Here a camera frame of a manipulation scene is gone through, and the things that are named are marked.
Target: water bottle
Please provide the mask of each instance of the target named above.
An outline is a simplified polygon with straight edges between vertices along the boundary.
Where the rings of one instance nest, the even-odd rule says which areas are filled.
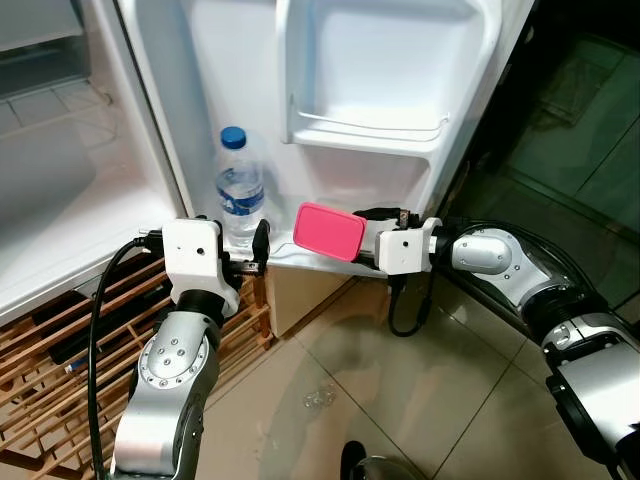
[[[243,129],[227,127],[220,132],[222,162],[217,187],[225,233],[235,245],[247,246],[263,218],[262,168],[246,148]]]

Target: black cable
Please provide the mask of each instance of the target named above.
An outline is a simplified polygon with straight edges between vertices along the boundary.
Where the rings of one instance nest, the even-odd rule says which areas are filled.
[[[458,232],[456,235],[453,235],[450,239],[448,239],[443,248],[441,248],[439,252],[436,253],[432,262],[432,269],[427,283],[427,293],[420,303],[420,309],[418,310],[418,314],[416,315],[416,321],[413,327],[411,327],[409,330],[398,330],[395,326],[396,304],[398,303],[398,299],[400,298],[402,289],[406,285],[406,275],[393,275],[389,277],[389,285],[391,286],[391,301],[389,302],[387,323],[389,325],[389,330],[391,330],[391,333],[393,333],[396,337],[410,337],[412,335],[415,335],[422,328],[422,326],[427,322],[429,313],[431,313],[431,305],[433,304],[433,285],[436,276],[436,268],[438,268],[442,256],[446,252],[448,252],[453,243],[465,233],[468,233],[472,230],[490,227],[491,225],[489,222],[469,224],[465,226],[462,231]]]
[[[427,293],[422,299],[420,303],[420,309],[418,310],[418,314],[416,315],[416,321],[409,330],[398,330],[395,326],[395,311],[396,304],[398,303],[398,298],[400,298],[400,294],[402,293],[403,284],[406,283],[406,275],[394,275],[389,278],[389,283],[391,284],[391,301],[389,303],[389,314],[387,315],[387,323],[389,325],[389,330],[396,337],[411,337],[415,335],[418,330],[422,328],[422,326],[426,323],[427,318],[429,317],[429,312],[431,311],[431,299],[433,294],[433,281],[432,278],[429,278],[429,283],[427,286]]]
[[[93,310],[91,312],[91,321],[89,323],[89,352],[88,352],[88,378],[87,378],[87,393],[88,393],[88,416],[89,416],[89,436],[91,438],[91,458],[93,460],[93,469],[96,474],[96,480],[105,480],[106,473],[104,470],[104,458],[102,456],[102,441],[100,439],[100,421],[98,419],[98,399],[97,399],[97,384],[96,384],[96,336],[97,336],[97,323],[100,319],[100,309],[102,307],[102,298],[107,285],[107,278],[112,273],[112,270],[118,265],[120,260],[129,252],[129,250],[135,247],[141,247],[144,244],[144,238],[136,238],[120,250],[113,256],[107,268],[104,270],[98,289],[96,290],[96,296],[93,301]]]

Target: white plastic shelf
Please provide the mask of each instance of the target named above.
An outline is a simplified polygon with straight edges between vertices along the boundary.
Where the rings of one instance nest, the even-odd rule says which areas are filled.
[[[500,14],[498,0],[279,0],[282,140],[433,152],[457,133]]]
[[[70,0],[2,2],[0,52],[75,35],[82,27]]]
[[[121,115],[84,80],[0,102],[0,326],[97,275],[141,226],[176,216]]]

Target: wooden rack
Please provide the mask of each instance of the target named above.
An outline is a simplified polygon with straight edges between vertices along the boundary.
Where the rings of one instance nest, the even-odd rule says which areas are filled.
[[[107,467],[133,367],[159,315],[171,306],[163,267],[162,259],[134,257],[118,268],[105,293],[103,320],[120,314],[98,343],[100,432]],[[246,279],[240,297],[239,313],[222,331],[216,388],[269,349],[273,339],[263,279]],[[147,302],[142,310],[140,302]],[[0,330],[0,462],[31,470],[32,480],[94,476],[85,360],[91,306],[90,299],[68,292]],[[128,316],[135,308],[137,313]],[[74,343],[82,345],[75,353],[70,347]]]

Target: pink object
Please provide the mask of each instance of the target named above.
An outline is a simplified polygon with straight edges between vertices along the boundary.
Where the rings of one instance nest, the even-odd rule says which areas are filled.
[[[352,262],[358,256],[367,221],[333,208],[303,203],[298,209],[293,241],[296,245]]]

